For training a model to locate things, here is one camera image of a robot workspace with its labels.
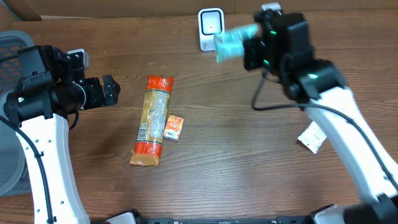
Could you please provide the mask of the small orange snack packet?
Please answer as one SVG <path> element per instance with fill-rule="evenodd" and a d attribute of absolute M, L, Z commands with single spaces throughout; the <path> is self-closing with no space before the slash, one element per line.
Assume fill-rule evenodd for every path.
<path fill-rule="evenodd" d="M 183 130 L 183 125 L 183 118 L 169 115 L 164 129 L 164 138 L 168 140 L 179 141 Z"/>

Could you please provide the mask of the teal snack packet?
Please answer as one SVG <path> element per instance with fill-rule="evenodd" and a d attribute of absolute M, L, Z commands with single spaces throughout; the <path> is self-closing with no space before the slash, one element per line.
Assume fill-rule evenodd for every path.
<path fill-rule="evenodd" d="M 243 57 L 243 42 L 252 39 L 258 30 L 257 24 L 249 24 L 215 34 L 213 40 L 216 62 L 221 63 L 227 59 Z"/>

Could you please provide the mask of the orange noodle package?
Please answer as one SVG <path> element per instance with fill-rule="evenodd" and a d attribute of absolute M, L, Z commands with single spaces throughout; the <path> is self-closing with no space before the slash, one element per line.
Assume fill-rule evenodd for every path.
<path fill-rule="evenodd" d="M 160 164 L 173 82 L 172 77 L 148 76 L 141 121 L 130 164 L 136 166 Z"/>

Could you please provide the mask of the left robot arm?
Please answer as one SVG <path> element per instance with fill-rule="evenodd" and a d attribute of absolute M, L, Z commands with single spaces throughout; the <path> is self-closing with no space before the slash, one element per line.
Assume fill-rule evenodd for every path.
<path fill-rule="evenodd" d="M 16 132 L 24 151 L 35 223 L 89 223 L 69 152 L 68 115 L 112 106 L 121 91 L 111 75 L 86 78 L 84 49 L 67 53 L 51 45 L 19 50 L 22 87 L 9 93 L 1 121 Z"/>

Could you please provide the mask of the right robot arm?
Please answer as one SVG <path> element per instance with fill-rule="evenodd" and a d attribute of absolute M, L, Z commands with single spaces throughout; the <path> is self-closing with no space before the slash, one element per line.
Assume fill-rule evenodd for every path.
<path fill-rule="evenodd" d="M 325 206 L 307 223 L 396 223 L 397 163 L 367 124 L 335 64 L 315 58 L 304 15 L 266 9 L 255 13 L 254 21 L 261 35 L 243 43 L 245 68 L 262 67 L 277 76 L 291 107 L 300 108 L 326 134 L 359 195 L 359 204 Z"/>

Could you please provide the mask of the white tube gold cap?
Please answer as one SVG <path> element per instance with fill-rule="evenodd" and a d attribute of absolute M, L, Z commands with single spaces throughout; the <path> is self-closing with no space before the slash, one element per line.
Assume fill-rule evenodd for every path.
<path fill-rule="evenodd" d="M 316 154 L 323 142 L 327 139 L 327 135 L 316 122 L 312 121 L 297 139 L 309 151 Z"/>

